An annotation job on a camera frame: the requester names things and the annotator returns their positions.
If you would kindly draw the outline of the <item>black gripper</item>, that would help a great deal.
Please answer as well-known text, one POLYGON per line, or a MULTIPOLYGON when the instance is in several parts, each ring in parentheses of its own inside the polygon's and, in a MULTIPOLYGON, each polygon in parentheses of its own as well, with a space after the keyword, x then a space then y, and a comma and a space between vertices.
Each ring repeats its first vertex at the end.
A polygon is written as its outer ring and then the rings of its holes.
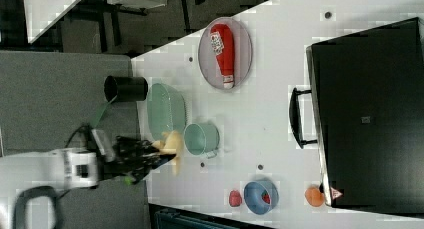
POLYGON ((99 178, 109 180, 116 177, 130 177, 132 185, 141 182, 153 169, 172 161, 175 154, 159 155, 159 151, 148 140, 117 136, 113 145, 116 157, 112 162, 104 161, 99 178))

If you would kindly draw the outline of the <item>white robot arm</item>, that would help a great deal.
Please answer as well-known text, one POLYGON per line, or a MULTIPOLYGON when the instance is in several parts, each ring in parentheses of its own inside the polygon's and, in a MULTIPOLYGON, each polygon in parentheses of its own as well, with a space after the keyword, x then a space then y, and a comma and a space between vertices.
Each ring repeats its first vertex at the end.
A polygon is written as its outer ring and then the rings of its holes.
POLYGON ((28 152, 1 159, 1 229, 62 229, 60 203, 75 189, 95 189, 124 176, 131 185, 177 158, 174 149, 118 137, 93 139, 91 148, 28 152))

